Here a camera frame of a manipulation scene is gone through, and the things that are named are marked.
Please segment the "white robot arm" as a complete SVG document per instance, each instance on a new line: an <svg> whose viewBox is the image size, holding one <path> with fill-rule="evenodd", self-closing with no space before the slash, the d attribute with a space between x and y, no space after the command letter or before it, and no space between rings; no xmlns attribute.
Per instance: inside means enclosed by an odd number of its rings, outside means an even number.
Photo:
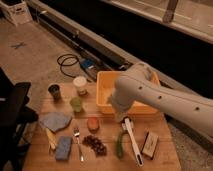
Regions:
<svg viewBox="0 0 213 171"><path fill-rule="evenodd" d="M154 107L213 138L213 99L154 84L151 66L139 62L115 80L108 98L120 118L135 101Z"/></svg>

